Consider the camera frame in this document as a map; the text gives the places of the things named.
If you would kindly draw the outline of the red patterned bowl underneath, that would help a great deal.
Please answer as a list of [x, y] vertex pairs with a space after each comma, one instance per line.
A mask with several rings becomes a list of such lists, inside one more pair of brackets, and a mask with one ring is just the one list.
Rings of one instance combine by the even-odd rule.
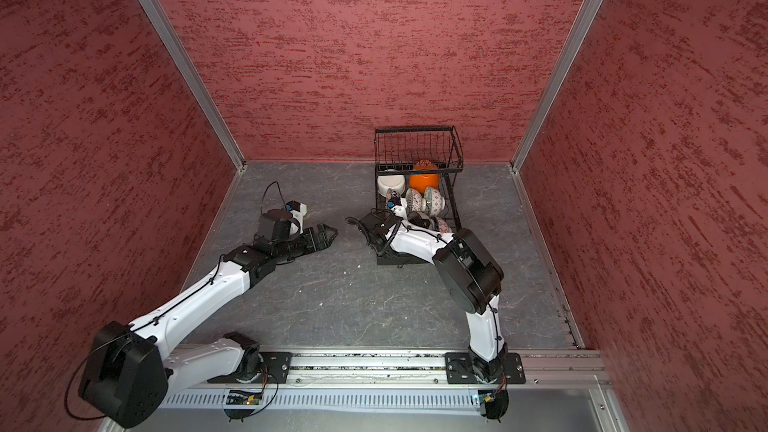
[[409, 188], [405, 193], [405, 201], [408, 212], [426, 212], [425, 198], [418, 190]]

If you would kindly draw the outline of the white pink bowl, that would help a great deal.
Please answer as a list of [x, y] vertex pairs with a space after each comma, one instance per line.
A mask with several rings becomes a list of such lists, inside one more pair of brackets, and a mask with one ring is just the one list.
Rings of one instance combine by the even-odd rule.
[[386, 197], [389, 192], [395, 192], [401, 195], [407, 189], [407, 183], [404, 175], [379, 175], [376, 178], [377, 193]]

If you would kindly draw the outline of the orange plastic bowl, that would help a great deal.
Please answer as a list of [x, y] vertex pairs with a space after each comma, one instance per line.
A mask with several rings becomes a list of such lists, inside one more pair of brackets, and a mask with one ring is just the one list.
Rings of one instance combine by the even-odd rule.
[[428, 188], [438, 189], [440, 176], [438, 167], [430, 160], [422, 159], [413, 166], [413, 174], [409, 177], [409, 187], [423, 194]]

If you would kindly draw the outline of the green patterned ceramic bowl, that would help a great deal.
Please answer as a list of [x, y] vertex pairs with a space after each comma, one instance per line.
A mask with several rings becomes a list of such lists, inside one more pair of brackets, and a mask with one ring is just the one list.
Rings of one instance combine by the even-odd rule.
[[436, 188], [428, 186], [422, 195], [423, 211], [431, 217], [439, 216], [446, 207], [443, 194]]

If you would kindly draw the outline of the blue patterned ceramic bowl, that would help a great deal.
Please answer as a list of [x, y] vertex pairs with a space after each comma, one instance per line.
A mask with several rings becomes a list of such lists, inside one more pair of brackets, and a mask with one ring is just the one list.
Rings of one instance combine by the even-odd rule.
[[448, 225], [448, 223], [440, 218], [440, 217], [430, 217], [430, 228], [433, 231], [439, 232], [441, 234], [451, 234], [453, 232], [452, 228]]

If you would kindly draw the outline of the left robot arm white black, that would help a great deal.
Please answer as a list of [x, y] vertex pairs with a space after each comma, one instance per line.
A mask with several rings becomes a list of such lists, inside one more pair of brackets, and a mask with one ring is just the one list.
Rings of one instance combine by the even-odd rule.
[[251, 242], [219, 256], [214, 269], [152, 312], [99, 330], [70, 382], [78, 396], [124, 428], [147, 418], [169, 395], [211, 379], [249, 384], [274, 380], [259, 344], [238, 332], [185, 351], [179, 345], [224, 305], [253, 289], [278, 266], [328, 249], [338, 235], [326, 224], [306, 227], [291, 202], [259, 219]]

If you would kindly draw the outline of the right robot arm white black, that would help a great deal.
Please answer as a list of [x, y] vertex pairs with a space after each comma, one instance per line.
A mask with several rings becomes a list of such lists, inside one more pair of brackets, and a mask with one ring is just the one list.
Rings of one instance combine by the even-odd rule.
[[466, 228], [440, 233], [378, 209], [346, 222], [377, 255], [410, 255], [435, 267], [466, 314], [472, 373], [481, 383], [502, 383], [507, 348], [498, 306], [504, 272], [478, 237]]

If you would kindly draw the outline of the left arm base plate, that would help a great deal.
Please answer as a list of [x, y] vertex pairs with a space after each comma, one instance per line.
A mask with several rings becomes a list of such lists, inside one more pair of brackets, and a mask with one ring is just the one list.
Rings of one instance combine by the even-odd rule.
[[208, 380], [210, 384], [285, 384], [291, 368], [293, 354], [286, 351], [260, 352], [243, 359], [237, 370]]

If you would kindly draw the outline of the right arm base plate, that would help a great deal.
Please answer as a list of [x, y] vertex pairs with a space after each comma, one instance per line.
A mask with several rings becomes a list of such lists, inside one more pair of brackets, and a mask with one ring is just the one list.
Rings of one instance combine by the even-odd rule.
[[511, 385], [526, 383], [522, 358], [518, 353], [502, 353], [485, 362], [471, 352], [449, 352], [445, 356], [449, 384]]

